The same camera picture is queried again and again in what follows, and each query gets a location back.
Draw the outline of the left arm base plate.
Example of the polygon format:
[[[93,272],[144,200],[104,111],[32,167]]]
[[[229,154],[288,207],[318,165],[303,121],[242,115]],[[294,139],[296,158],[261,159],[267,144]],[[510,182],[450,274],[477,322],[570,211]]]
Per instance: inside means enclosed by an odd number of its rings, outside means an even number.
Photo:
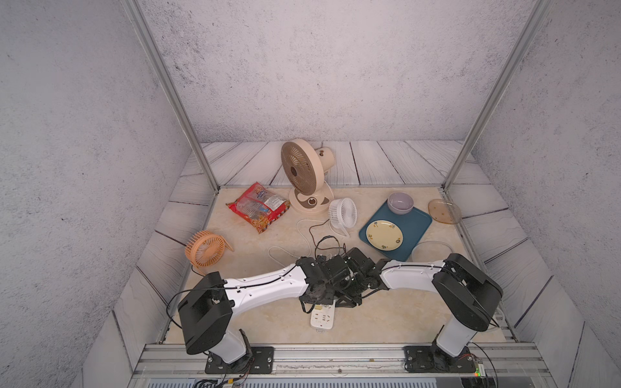
[[[205,366],[206,374],[270,374],[273,373],[274,347],[252,346],[239,360],[227,364],[211,353]]]

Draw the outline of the red snack bag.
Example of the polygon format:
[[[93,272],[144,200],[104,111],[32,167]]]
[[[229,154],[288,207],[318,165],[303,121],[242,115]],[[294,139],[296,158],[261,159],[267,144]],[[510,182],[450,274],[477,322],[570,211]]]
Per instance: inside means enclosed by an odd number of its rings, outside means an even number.
[[[227,207],[261,234],[291,207],[291,203],[255,182],[235,201],[228,203]]]

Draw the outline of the white power strip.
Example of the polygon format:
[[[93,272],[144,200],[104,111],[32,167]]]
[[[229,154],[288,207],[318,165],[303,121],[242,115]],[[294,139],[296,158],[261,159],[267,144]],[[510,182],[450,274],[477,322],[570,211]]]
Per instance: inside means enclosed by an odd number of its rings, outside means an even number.
[[[331,330],[334,326],[336,302],[329,305],[316,305],[311,312],[310,325],[318,331]]]

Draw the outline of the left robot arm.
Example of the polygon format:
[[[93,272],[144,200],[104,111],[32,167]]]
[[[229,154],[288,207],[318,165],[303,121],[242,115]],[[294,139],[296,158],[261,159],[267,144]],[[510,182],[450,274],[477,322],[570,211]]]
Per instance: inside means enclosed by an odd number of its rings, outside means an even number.
[[[186,352],[210,352],[232,367],[245,365],[252,348],[243,330],[229,328],[234,317],[287,298],[328,304],[352,278],[353,271],[339,255],[330,260],[302,257],[280,270],[240,279],[209,273],[178,305]]]

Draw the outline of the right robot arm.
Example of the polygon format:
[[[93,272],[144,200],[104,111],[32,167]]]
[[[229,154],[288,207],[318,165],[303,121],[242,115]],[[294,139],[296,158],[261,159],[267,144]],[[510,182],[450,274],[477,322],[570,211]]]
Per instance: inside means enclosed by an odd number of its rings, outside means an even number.
[[[458,253],[432,263],[399,260],[374,262],[354,248],[342,257],[349,275],[335,285],[337,307],[357,307],[365,297],[393,289],[415,289],[438,294],[452,317],[439,331],[433,347],[458,358],[476,333],[487,331],[503,296],[496,281]]]

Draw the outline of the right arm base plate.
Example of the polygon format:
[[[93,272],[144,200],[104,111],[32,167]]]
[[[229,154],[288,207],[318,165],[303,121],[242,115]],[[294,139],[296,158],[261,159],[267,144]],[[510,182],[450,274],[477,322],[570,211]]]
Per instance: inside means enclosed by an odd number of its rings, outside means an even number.
[[[404,368],[409,373],[475,373],[478,363],[468,347],[452,357],[435,344],[405,346]]]

